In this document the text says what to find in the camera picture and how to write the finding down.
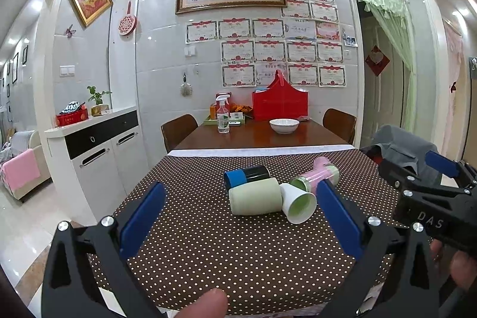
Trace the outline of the person's right hand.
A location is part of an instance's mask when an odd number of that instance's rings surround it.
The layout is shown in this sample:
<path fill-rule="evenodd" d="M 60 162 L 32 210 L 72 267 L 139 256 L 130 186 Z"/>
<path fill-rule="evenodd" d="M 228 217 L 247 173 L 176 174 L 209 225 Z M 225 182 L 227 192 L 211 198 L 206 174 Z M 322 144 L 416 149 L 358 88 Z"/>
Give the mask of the person's right hand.
<path fill-rule="evenodd" d="M 456 251 L 450 260 L 444 259 L 444 245 L 439 240 L 433 240 L 430 249 L 434 261 L 440 267 L 448 267 L 447 271 L 456 286 L 469 291 L 476 280 L 476 260 L 462 251 Z"/>

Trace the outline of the person's left hand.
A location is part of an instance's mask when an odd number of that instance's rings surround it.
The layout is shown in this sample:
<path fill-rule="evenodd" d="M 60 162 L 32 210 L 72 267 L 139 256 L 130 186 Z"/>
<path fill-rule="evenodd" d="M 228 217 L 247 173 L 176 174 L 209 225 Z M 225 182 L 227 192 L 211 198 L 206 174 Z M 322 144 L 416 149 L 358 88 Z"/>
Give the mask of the person's left hand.
<path fill-rule="evenodd" d="M 196 302 L 181 309 L 176 318 L 224 318 L 228 309 L 227 295 L 214 288 L 204 293 Z"/>

